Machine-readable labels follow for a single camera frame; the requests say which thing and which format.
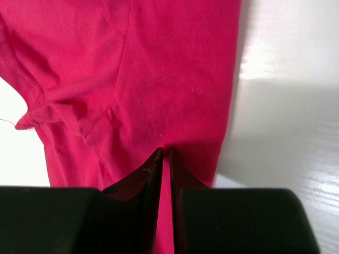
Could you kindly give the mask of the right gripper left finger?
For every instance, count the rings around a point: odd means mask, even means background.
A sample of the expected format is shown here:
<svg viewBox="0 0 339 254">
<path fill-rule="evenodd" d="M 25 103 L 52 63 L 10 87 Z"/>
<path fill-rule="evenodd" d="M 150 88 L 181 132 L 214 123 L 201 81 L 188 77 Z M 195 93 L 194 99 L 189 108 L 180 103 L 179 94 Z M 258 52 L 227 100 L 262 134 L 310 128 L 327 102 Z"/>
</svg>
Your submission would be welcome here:
<svg viewBox="0 0 339 254">
<path fill-rule="evenodd" d="M 1 188 L 1 253 L 153 253 L 163 151 L 104 190 Z"/>
</svg>

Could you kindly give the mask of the magenta t shirt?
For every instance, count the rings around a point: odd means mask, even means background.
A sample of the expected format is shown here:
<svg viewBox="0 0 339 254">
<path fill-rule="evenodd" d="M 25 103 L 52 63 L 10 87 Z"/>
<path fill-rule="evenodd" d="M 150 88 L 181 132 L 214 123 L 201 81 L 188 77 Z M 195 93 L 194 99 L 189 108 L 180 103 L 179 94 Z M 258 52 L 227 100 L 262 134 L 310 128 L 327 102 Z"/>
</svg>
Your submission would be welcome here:
<svg viewBox="0 0 339 254">
<path fill-rule="evenodd" d="M 241 1 L 1 1 L 1 77 L 52 186 L 105 188 L 158 147 L 211 186 Z"/>
</svg>

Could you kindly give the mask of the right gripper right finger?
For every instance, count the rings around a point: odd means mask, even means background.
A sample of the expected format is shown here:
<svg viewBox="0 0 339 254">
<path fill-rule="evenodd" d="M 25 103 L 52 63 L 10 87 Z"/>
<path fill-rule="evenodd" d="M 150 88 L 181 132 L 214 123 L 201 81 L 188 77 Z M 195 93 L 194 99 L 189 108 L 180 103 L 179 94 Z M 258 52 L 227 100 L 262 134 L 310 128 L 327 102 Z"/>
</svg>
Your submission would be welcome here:
<svg viewBox="0 0 339 254">
<path fill-rule="evenodd" d="M 300 199 L 285 188 L 210 188 L 170 153 L 175 253 L 319 253 Z"/>
</svg>

